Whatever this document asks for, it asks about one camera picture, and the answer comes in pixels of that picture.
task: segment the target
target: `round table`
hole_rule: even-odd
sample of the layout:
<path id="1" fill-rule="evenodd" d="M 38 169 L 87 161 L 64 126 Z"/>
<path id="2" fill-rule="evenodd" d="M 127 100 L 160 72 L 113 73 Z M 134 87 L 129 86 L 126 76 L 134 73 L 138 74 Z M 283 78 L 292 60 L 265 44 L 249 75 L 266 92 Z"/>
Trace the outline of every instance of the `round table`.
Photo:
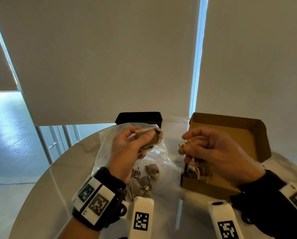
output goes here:
<path id="1" fill-rule="evenodd" d="M 162 122 L 168 155 L 181 166 L 183 156 L 177 153 L 181 136 L 188 129 L 185 119 Z M 71 217 L 71 199 L 92 172 L 100 148 L 99 133 L 81 140 L 63 153 L 41 176 L 25 200 L 10 233 L 10 239 L 54 239 Z M 266 169 L 297 186 L 297 166 L 274 153 L 264 162 Z M 162 173 L 154 199 L 152 238 L 216 238 L 208 212 L 208 202 L 216 199 L 180 187 L 181 174 L 173 169 Z M 247 225 L 235 210 L 245 238 L 270 238 L 254 225 Z M 119 220 L 104 229 L 100 238 L 117 239 L 128 235 L 130 224 Z"/>

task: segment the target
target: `hand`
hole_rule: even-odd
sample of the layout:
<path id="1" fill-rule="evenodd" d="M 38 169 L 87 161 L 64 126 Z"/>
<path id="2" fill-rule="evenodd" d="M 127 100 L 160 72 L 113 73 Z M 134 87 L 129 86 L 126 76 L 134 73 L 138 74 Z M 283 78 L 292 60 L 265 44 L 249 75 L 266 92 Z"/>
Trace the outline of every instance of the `hand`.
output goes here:
<path id="1" fill-rule="evenodd" d="M 111 175 L 122 180 L 125 184 L 130 181 L 132 168 L 136 160 L 146 156 L 146 152 L 139 154 L 139 149 L 148 144 L 155 134 L 154 131 L 150 131 L 138 139 L 135 136 L 130 137 L 138 129 L 142 128 L 129 126 L 116 135 L 112 142 L 111 158 L 107 168 Z"/>
<path id="2" fill-rule="evenodd" d="M 203 137 L 193 139 L 183 148 L 187 154 L 184 158 L 186 163 L 190 163 L 192 157 L 204 159 L 212 171 L 234 187 L 253 182 L 266 173 L 228 134 L 200 126 L 186 132 L 182 138 L 187 140 L 196 136 Z"/>

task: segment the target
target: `white marble table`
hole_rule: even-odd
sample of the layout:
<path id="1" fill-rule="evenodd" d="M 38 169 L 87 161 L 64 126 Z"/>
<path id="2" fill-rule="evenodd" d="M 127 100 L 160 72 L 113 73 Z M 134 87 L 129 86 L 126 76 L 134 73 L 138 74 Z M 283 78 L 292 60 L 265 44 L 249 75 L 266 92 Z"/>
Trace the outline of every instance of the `white marble table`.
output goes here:
<path id="1" fill-rule="evenodd" d="M 188 120 L 163 121 L 165 145 L 169 157 L 181 166 L 178 155 L 181 135 L 187 131 Z M 100 148 L 98 132 L 75 144 L 61 155 L 42 175 L 29 193 L 12 227 L 10 239 L 54 239 L 71 217 L 71 198 L 91 173 Z M 283 180 L 297 185 L 297 166 L 277 153 L 264 162 Z M 208 202 L 214 198 L 180 187 L 180 173 L 160 169 L 158 186 L 153 187 L 154 221 L 152 238 L 216 238 L 208 213 Z M 241 220 L 235 211 L 245 238 L 270 238 L 254 225 Z M 127 221 L 119 220 L 101 232 L 100 238 L 127 236 Z"/>

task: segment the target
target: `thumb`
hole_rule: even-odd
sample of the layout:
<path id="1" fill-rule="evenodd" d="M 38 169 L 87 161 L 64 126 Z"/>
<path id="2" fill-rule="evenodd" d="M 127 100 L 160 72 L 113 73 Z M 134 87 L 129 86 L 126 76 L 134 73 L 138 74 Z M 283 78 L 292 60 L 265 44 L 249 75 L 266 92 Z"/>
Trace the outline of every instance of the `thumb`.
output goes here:
<path id="1" fill-rule="evenodd" d="M 184 152 L 194 158 L 201 158 L 206 161 L 210 158 L 210 151 L 207 148 L 203 148 L 192 143 L 186 144 L 183 148 Z"/>
<path id="2" fill-rule="evenodd" d="M 131 141 L 130 144 L 134 148 L 139 150 L 142 146 L 148 144 L 153 139 L 154 135 L 155 135 L 155 131 L 151 130 L 145 133 L 144 135 L 140 136 L 138 139 Z"/>

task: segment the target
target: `black box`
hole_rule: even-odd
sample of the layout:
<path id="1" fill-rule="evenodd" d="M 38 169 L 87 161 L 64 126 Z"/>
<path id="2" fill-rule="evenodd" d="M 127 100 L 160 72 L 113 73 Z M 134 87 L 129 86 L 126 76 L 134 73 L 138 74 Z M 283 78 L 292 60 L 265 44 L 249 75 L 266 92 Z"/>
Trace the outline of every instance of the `black box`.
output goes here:
<path id="1" fill-rule="evenodd" d="M 162 115 L 160 112 L 121 112 L 115 120 L 117 125 L 128 122 L 140 122 L 146 124 L 157 124 L 162 127 Z"/>

